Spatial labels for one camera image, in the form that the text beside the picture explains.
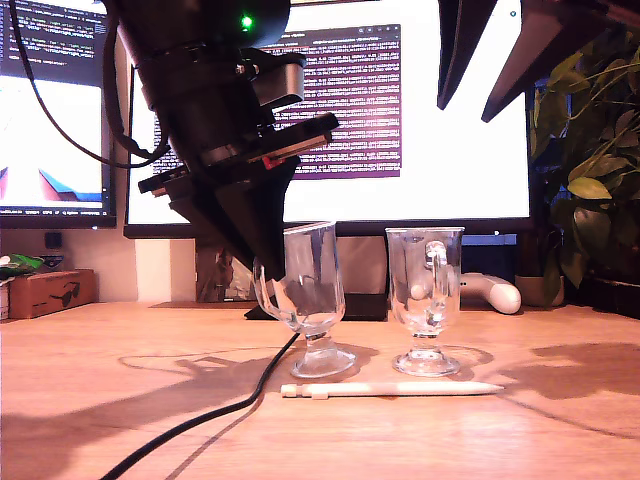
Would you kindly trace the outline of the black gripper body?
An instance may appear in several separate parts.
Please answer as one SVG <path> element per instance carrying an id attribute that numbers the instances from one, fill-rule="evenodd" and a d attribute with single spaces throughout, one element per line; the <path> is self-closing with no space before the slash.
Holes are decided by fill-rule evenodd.
<path id="1" fill-rule="evenodd" d="M 325 113 L 275 130 L 249 82 L 147 82 L 142 92 L 160 127 L 154 154 L 173 151 L 183 163 L 138 183 L 155 196 L 176 197 L 187 186 L 219 198 L 282 198 L 298 154 L 329 143 L 339 126 Z"/>

